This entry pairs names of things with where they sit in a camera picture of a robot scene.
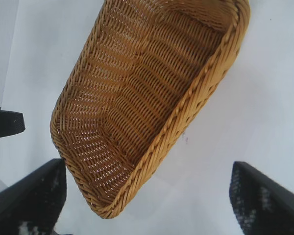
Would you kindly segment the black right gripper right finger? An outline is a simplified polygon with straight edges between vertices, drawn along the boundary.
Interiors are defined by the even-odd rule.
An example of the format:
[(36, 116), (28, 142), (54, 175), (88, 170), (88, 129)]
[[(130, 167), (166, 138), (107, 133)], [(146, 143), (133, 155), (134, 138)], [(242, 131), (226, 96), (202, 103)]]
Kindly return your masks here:
[(229, 199), (245, 235), (294, 235), (294, 193), (246, 162), (233, 163)]

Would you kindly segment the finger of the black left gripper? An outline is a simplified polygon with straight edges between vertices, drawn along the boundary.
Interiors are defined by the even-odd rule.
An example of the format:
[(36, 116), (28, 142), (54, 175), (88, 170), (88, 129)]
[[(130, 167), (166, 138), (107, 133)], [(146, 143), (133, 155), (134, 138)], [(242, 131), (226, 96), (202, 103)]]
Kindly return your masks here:
[(0, 110), (0, 138), (19, 134), (24, 130), (23, 113)]

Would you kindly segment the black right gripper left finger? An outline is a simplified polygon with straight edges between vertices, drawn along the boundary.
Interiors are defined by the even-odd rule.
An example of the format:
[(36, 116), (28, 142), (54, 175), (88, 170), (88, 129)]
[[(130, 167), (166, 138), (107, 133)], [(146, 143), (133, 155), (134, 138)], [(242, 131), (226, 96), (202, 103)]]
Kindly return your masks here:
[(67, 197), (63, 159), (52, 159), (0, 192), (0, 235), (50, 235)]

